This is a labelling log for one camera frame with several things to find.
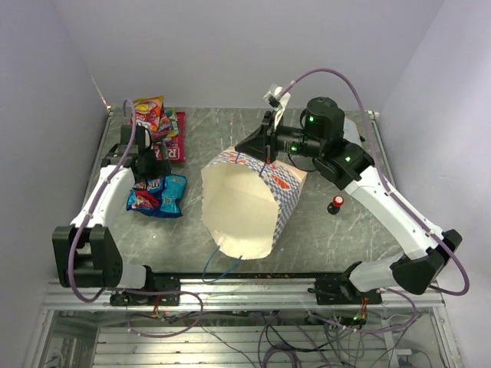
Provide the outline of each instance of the paper popcorn box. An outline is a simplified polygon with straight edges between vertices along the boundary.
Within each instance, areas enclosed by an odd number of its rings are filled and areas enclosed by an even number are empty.
[[[203,223],[229,257],[264,258],[271,253],[295,209],[306,172],[279,161],[220,153],[201,170]]]

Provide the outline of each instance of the snack bag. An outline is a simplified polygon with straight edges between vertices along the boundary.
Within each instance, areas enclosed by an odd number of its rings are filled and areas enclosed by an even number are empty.
[[[126,210],[138,211],[146,216],[177,218],[183,213],[179,203],[186,188],[187,179],[181,175],[137,182],[130,190]]]
[[[150,132],[159,129],[160,114],[163,106],[163,96],[152,98],[139,98],[134,101],[135,111],[137,112],[137,123],[141,123]]]
[[[169,155],[169,159],[171,161],[177,163],[183,163],[186,161],[186,157],[184,156],[184,123],[185,123],[186,113],[184,111],[180,111],[173,113],[170,115],[169,120],[173,125],[173,132],[175,132],[175,126],[177,126],[177,134],[170,137],[170,139],[166,140],[167,145],[167,154]]]
[[[162,192],[162,204],[158,217],[180,217],[182,212],[179,203],[186,188],[187,179],[181,175],[166,176],[165,189]]]
[[[184,156],[184,122],[186,113],[183,111],[176,112],[176,109],[171,108],[160,113],[160,123],[157,132],[152,134],[152,139],[156,140],[165,136],[164,142],[167,146],[167,155],[170,161],[183,163],[186,161]],[[153,144],[153,150],[157,159],[162,159],[160,145]]]

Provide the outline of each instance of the white wall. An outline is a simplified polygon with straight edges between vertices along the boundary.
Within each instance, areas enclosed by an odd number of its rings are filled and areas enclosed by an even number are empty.
[[[19,367],[51,233],[80,208],[106,108],[49,0],[0,0],[0,366]]]
[[[194,107],[264,107],[271,83],[313,67],[348,75],[380,111],[443,0],[54,0],[109,104],[166,94]],[[291,106],[328,95],[335,77],[295,88]]]
[[[468,367],[489,366],[491,2],[447,0],[381,113],[401,192],[464,241],[465,297],[446,297]],[[452,265],[439,280],[460,289]]]

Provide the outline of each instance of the metal frame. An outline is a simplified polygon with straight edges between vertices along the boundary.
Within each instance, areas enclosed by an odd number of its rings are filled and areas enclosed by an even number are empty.
[[[317,305],[314,294],[307,292],[313,288],[315,279],[225,279],[214,284],[204,284],[201,280],[181,280],[181,291],[199,294],[207,311],[267,311],[267,310],[310,310],[331,309],[356,310],[359,304]],[[88,288],[83,292],[94,295],[98,289]],[[371,304],[371,309],[388,307],[410,307],[402,297],[382,291],[382,304]],[[423,295],[410,295],[417,307],[444,307],[440,293],[429,290]],[[152,311],[153,306],[113,307],[109,304],[111,291],[105,291],[94,303],[81,303],[70,288],[63,288],[57,281],[48,285],[42,307],[56,311]],[[179,306],[166,307],[169,311],[197,311],[198,300],[191,295],[181,295]]]
[[[379,143],[381,137],[378,132],[377,123],[375,117],[377,114],[368,112],[371,120],[371,125],[374,129],[375,135]],[[103,142],[107,134],[109,122],[112,115],[112,110],[109,110],[107,125],[104,129],[101,141]],[[88,196],[91,194],[91,187],[94,182],[95,174],[97,172],[97,166],[99,164],[99,155],[101,154],[100,145],[97,156],[94,161],[94,165],[91,171],[91,177],[87,184],[87,194],[84,198],[84,202],[87,201]],[[394,178],[390,171],[387,156],[384,152],[384,148],[381,145],[382,158],[387,168],[388,179],[394,183]],[[204,307],[206,311],[267,311],[267,310],[289,310],[289,311],[330,311],[330,310],[357,310],[359,305],[346,304],[346,305],[317,305],[314,294],[307,292],[308,288],[313,288],[315,283],[315,277],[319,276],[319,273],[308,274],[303,278],[227,278],[217,281],[214,284],[205,284],[200,279],[195,278],[182,278],[184,274],[175,274],[175,277],[180,279],[182,291],[191,291],[200,295],[203,299]],[[398,288],[399,291],[406,293],[404,290]],[[83,293],[86,295],[94,295],[97,289],[89,288],[84,289]],[[462,360],[460,352],[456,346],[456,341],[453,337],[453,333],[448,322],[447,312],[445,310],[445,303],[440,293],[428,290],[423,295],[408,294],[414,301],[418,308],[430,308],[433,318],[433,325],[436,327],[436,335],[439,342],[439,346],[443,348],[443,358],[446,361],[448,368],[462,368]],[[110,306],[109,300],[111,291],[104,292],[99,300],[91,304],[81,303],[72,293],[69,288],[62,288],[58,280],[53,280],[48,285],[48,290],[45,295],[44,301],[41,306],[41,312],[38,317],[38,322],[35,328],[35,332],[31,339],[31,344],[26,356],[24,367],[40,367],[48,348],[48,343],[52,332],[56,316],[60,311],[106,311],[106,312],[126,312],[138,311],[138,312],[151,312],[153,306],[138,306],[138,307],[113,307]],[[381,292],[382,303],[370,305],[371,310],[383,311],[390,308],[410,308],[410,304],[402,297],[392,294],[387,291]],[[175,307],[166,307],[166,311],[182,312],[182,311],[197,311],[199,310],[198,301],[190,295],[182,295],[180,297],[180,303]],[[394,337],[392,333],[386,333],[384,335],[387,347],[394,345]],[[391,365],[394,365],[394,360],[397,361],[397,355],[405,355],[407,351],[405,349],[396,349],[394,357],[391,360]]]
[[[24,359],[24,368],[39,367],[49,347],[49,341],[53,332],[56,310],[41,310],[31,336],[28,351]]]

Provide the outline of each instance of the table surface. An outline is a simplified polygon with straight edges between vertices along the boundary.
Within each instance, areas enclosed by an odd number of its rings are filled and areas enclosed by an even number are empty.
[[[126,263],[149,265],[154,271],[201,272],[216,244],[201,221],[200,170],[215,155],[254,131],[266,109],[178,110],[186,111],[186,162],[173,164],[173,171],[188,179],[180,205],[183,217],[149,218],[122,209],[110,230]],[[300,112],[301,109],[287,110],[285,125],[298,125]],[[348,112],[347,117],[357,124],[360,134],[366,136],[360,114]],[[112,107],[89,190],[97,181],[101,155],[118,143],[120,126],[124,123],[122,109]],[[303,157],[296,161],[300,167],[311,165]],[[390,177],[383,157],[382,162]],[[326,208],[335,195],[342,195],[345,203],[337,215],[329,215]],[[236,271],[343,271],[353,262],[375,261],[399,250],[394,237],[365,207],[340,192],[318,172],[310,172],[298,205],[272,253],[263,259],[241,261]],[[208,271],[224,271],[234,261],[219,252]]]

